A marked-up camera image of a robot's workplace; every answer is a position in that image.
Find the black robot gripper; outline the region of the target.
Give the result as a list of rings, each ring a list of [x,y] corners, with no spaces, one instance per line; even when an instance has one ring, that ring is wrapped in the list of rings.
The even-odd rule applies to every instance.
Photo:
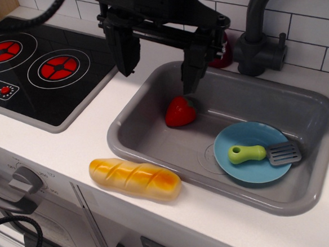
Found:
[[[197,27],[219,46],[223,31],[230,26],[230,19],[199,0],[96,0],[100,5],[101,22],[111,55],[120,73],[132,74],[140,60],[140,40],[134,29],[154,33],[164,30],[167,23]],[[207,68],[202,46],[184,50],[181,66],[183,94],[196,91],[199,80]]]

